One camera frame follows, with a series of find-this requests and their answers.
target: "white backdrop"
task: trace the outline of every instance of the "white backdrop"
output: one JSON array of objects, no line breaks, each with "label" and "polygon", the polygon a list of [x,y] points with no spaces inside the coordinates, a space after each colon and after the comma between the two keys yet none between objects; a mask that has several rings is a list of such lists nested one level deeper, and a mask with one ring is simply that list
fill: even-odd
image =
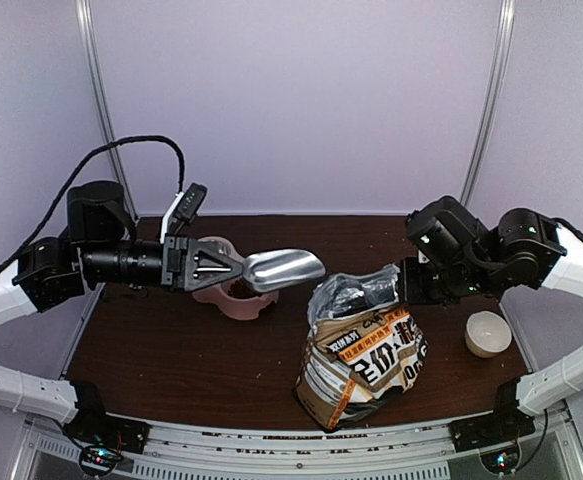
[{"label": "white backdrop", "polygon": [[[205,213],[404,213],[460,195],[499,1],[93,2],[118,137],[163,133]],[[176,164],[121,151],[141,214]]]},{"label": "white backdrop", "polygon": [[[583,2],[518,2],[509,67],[470,208],[488,226],[525,206],[583,231]],[[539,367],[583,343],[583,300],[512,290],[504,305]],[[570,402],[583,440],[583,393]]]}]

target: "black bracket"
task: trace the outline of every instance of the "black bracket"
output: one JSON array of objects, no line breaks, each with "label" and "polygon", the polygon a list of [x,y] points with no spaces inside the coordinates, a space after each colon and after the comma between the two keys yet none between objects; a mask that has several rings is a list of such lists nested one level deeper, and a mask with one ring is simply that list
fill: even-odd
[{"label": "black bracket", "polygon": [[88,382],[71,382],[78,401],[78,413],[64,426],[64,433],[89,445],[101,445],[111,450],[130,453],[144,452],[149,438],[147,423],[107,415],[95,385]]},{"label": "black bracket", "polygon": [[242,275],[242,264],[209,242],[167,235],[162,258],[162,286],[194,292]]},{"label": "black bracket", "polygon": [[533,417],[518,410],[516,378],[500,385],[493,413],[456,420],[449,424],[456,452],[485,448],[535,432]]},{"label": "black bracket", "polygon": [[176,205],[168,218],[168,232],[171,235],[177,235],[182,227],[191,225],[198,215],[198,210],[207,196],[207,187],[192,183]]},{"label": "black bracket", "polygon": [[82,274],[64,238],[46,237],[29,245],[18,259],[19,285],[39,312],[84,295]]}]

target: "white wall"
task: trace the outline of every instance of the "white wall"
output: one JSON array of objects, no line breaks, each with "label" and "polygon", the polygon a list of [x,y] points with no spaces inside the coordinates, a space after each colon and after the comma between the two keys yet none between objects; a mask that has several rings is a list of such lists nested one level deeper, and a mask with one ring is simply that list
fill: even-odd
[{"label": "white wall", "polygon": [[[583,231],[583,2],[518,2],[507,76],[470,208],[487,225],[526,206]],[[536,366],[583,343],[583,300],[515,289],[507,312]],[[583,437],[583,394],[570,402]]]},{"label": "white wall", "polygon": [[[41,220],[77,162],[101,143],[75,4],[0,1],[0,262]],[[106,157],[78,183],[110,178]],[[46,234],[65,225],[61,205]],[[0,363],[58,377],[86,297],[0,328]],[[0,409],[0,479],[22,417]]]},{"label": "white wall", "polygon": [[[160,132],[206,213],[399,213],[459,195],[499,1],[93,2],[118,136]],[[176,164],[121,153],[140,213]]]}]

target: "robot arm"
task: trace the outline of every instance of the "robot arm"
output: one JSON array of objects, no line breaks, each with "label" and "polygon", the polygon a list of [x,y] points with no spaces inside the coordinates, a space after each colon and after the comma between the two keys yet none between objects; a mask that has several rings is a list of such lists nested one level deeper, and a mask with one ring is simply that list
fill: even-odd
[{"label": "robot arm", "polygon": [[[254,290],[267,292],[324,274],[322,263],[303,250],[254,254],[240,263],[212,244],[180,235],[205,195],[206,188],[197,184],[179,193],[163,218],[160,241],[146,241],[136,239],[121,185],[99,181],[72,188],[63,234],[27,246],[0,272],[0,325],[83,295],[85,282],[91,289],[106,282],[191,292],[245,276],[256,280]],[[258,269],[258,262],[265,267]],[[292,263],[302,267],[296,275]],[[92,384],[42,379],[2,366],[0,405],[66,424],[65,432],[87,443],[115,448],[119,434],[131,452],[142,452],[149,428],[107,415]]]},{"label": "robot arm", "polygon": [[[443,197],[408,218],[407,237],[425,257],[400,264],[398,297],[408,304],[454,303],[471,295],[499,298],[518,285],[583,297],[583,234],[566,220],[515,209],[488,230],[454,198]],[[532,433],[532,416],[582,389],[583,345],[539,372],[502,385],[492,414],[453,422],[456,449]]]}]

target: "silver scoop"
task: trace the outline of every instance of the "silver scoop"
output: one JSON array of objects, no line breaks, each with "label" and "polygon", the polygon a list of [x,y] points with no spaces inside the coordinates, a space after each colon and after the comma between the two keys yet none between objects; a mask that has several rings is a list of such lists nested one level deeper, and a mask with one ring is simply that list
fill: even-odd
[{"label": "silver scoop", "polygon": [[258,293],[297,285],[325,273],[320,259],[307,250],[290,248],[254,253],[242,262],[242,277]]}]

